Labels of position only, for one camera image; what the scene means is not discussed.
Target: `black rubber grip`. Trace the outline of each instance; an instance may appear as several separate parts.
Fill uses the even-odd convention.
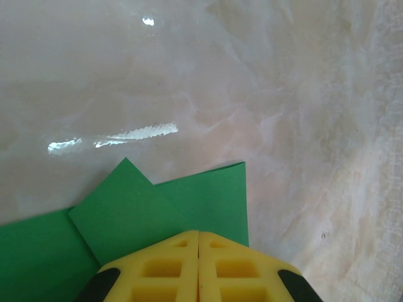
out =
[[[323,302],[304,277],[286,269],[278,271],[278,275],[295,302]]]
[[[103,302],[120,275],[117,268],[107,269],[93,276],[74,302]]]

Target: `yellow rubber block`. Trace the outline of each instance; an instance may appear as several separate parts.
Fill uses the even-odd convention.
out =
[[[196,301],[198,239],[187,231],[103,266],[120,270],[104,302]]]
[[[199,234],[200,302],[294,302],[278,276],[282,269],[301,275],[288,263],[224,237]]]

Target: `green cardstock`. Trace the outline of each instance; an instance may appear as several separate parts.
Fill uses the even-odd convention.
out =
[[[111,176],[115,178],[113,186],[105,184]],[[113,230],[105,230],[105,225],[102,225],[102,221],[105,219],[99,215],[108,216],[111,213],[102,210],[103,201],[106,200],[105,196],[93,196],[94,193],[90,194],[88,197],[90,199],[86,198],[85,201],[98,200],[98,198],[103,201],[91,206],[94,210],[84,209],[86,214],[82,214],[82,216],[80,213],[77,214],[80,225],[89,221],[95,230],[99,228],[104,230],[93,234],[87,226],[84,226],[87,236],[89,234],[89,236],[95,236],[94,240],[86,242],[80,235],[68,215],[72,208],[0,226],[1,301],[72,301],[90,277],[100,268],[88,246],[91,242],[96,243],[91,246],[93,252],[101,252],[101,256],[106,259],[115,256],[102,252],[105,247],[107,251],[112,251],[112,254],[116,253],[116,258],[124,255],[126,250],[128,251],[126,254],[129,254],[133,252],[132,249],[140,247],[134,246],[135,240],[126,236],[138,238],[137,234],[141,235],[139,230],[143,230],[143,234],[144,230],[148,233],[157,231],[161,234],[165,228],[171,228],[171,225],[162,225],[158,221],[156,222],[158,227],[151,225],[146,228],[140,224],[140,221],[143,221],[144,217],[149,218],[146,221],[147,225],[157,216],[161,216],[161,213],[166,215],[166,208],[171,211],[172,205],[180,212],[173,210],[175,215],[179,216],[179,220],[183,220],[180,218],[181,216],[189,220],[187,229],[210,231],[244,245],[248,243],[244,163],[165,182],[157,185],[157,189],[149,186],[150,183],[144,180],[144,176],[133,168],[128,160],[124,160],[111,173],[111,176],[108,176],[94,192],[101,192],[99,189],[105,190],[105,186],[107,187],[109,192],[106,193],[106,199],[109,201],[106,202],[106,205],[112,207],[115,219],[124,218],[126,220],[129,217],[133,221],[131,224],[128,224],[127,220],[125,221],[125,228],[128,230],[122,231],[122,227],[117,221],[110,224]],[[126,188],[125,191],[130,192],[124,196],[121,194],[122,182]],[[120,216],[119,212],[133,208],[132,205],[127,205],[122,200],[128,198],[133,203],[137,203],[137,200],[141,199],[139,192],[142,192],[144,188],[137,189],[141,186],[139,184],[143,184],[143,187],[147,187],[151,191],[148,193],[149,199],[146,201],[150,201],[151,197],[156,194],[157,200],[165,200],[163,204],[168,204],[168,206],[153,207],[154,215],[149,205],[145,205],[143,208],[135,206],[136,211],[129,211],[129,215],[123,213]],[[161,240],[171,235],[163,236],[161,236]]]
[[[69,211],[0,228],[1,301],[73,301],[100,268]]]
[[[213,232],[249,246],[244,162],[156,187],[189,220],[192,230]]]
[[[189,229],[178,209],[128,159],[69,216],[101,265]]]

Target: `marble countertop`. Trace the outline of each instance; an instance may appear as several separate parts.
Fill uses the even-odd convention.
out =
[[[0,0],[0,222],[245,160],[251,247],[397,301],[402,54],[400,0]]]

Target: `white marble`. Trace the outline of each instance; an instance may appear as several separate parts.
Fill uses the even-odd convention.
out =
[[[252,247],[397,301],[402,116],[401,0],[0,0],[1,223],[245,160]]]

